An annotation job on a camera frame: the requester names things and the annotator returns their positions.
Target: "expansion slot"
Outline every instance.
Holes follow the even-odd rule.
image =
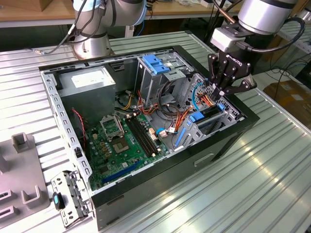
[[[119,171],[119,172],[117,172],[117,173],[115,173],[115,174],[113,174],[113,175],[111,175],[111,176],[108,176],[108,177],[106,177],[106,178],[103,178],[103,179],[102,179],[102,184],[104,184],[104,183],[106,183],[106,182],[109,182],[109,181],[112,181],[112,180],[114,180],[114,179],[116,179],[116,178],[119,178],[119,177],[125,175],[125,174],[128,173],[128,172],[134,171],[134,170],[136,169],[137,165],[140,164],[140,162],[141,162],[141,161],[137,161],[135,164],[133,164],[133,165],[127,167],[126,169],[123,169],[122,171]]]
[[[138,143],[140,144],[140,146],[145,151],[147,157],[150,158],[151,156],[155,156],[158,151],[148,134],[145,132],[144,128],[139,123],[139,121],[135,117],[132,117],[126,119],[126,124],[138,141]]]

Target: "ram slot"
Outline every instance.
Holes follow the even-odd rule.
[[[144,131],[140,123],[135,118],[127,119],[126,124],[131,130],[132,134],[145,151],[148,158],[152,156],[152,154],[157,154],[157,149],[148,134]]]

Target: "cardboard box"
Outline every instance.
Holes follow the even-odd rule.
[[[43,11],[52,0],[0,0],[0,5]]]
[[[277,83],[272,83],[263,91],[274,97]],[[276,102],[292,114],[306,127],[311,129],[311,91],[304,89],[295,81],[280,82]]]

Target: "workbench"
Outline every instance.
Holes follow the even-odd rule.
[[[230,12],[236,14],[240,9],[241,4],[238,4]],[[175,1],[155,2],[152,17],[151,12],[147,11],[145,20],[209,17],[211,13],[212,7],[206,8],[200,4],[183,6]],[[74,9],[71,0],[53,0],[43,12],[10,6],[3,6],[3,9],[0,9],[0,28],[62,25],[73,22]]]
[[[181,45],[204,67],[212,50],[185,32],[110,41],[116,54]],[[0,53],[0,140],[35,137],[50,199],[50,180],[71,170],[38,71],[74,61],[70,47],[46,56],[27,50]],[[258,89],[237,96],[259,122],[221,159],[139,206],[102,232],[304,232],[311,224],[311,133]],[[54,204],[1,233],[63,232]],[[66,232],[96,232],[91,217]]]

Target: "robotic arm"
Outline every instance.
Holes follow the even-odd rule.
[[[76,37],[69,43],[79,58],[87,59],[111,53],[107,28],[141,24],[146,0],[74,0],[73,8]]]
[[[250,75],[255,63],[252,62],[252,57],[256,55],[254,53],[281,50],[299,39],[305,29],[304,20],[299,17],[288,18],[296,2],[297,0],[246,0],[239,12],[239,21],[236,22],[214,1],[231,24],[216,28],[211,38],[211,43],[220,49],[219,56],[208,56],[210,81],[214,88],[211,96],[213,100],[218,100],[226,94],[257,87]],[[300,23],[300,31],[292,41],[272,49],[258,49],[252,46],[253,38],[274,35],[289,21]],[[238,79],[243,79],[240,86],[233,87],[232,84]]]

